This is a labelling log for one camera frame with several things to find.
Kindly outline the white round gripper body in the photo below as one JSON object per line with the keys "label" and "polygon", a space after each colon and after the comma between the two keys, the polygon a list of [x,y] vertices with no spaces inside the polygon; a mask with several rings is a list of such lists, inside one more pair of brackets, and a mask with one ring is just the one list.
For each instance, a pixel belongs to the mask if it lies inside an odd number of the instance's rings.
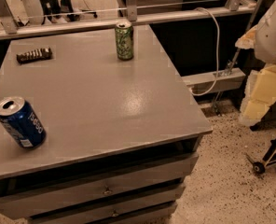
{"label": "white round gripper body", "polygon": [[276,64],[276,0],[256,26],[255,57]]}

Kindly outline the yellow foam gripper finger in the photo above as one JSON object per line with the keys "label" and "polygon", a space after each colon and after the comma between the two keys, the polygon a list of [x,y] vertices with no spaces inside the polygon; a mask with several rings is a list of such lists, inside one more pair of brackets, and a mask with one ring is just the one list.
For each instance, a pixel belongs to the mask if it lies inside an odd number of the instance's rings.
{"label": "yellow foam gripper finger", "polygon": [[241,101],[239,123],[256,125],[276,103],[276,64],[267,63],[260,71],[252,70]]}
{"label": "yellow foam gripper finger", "polygon": [[239,49],[252,49],[255,46],[256,25],[242,35],[235,43]]}

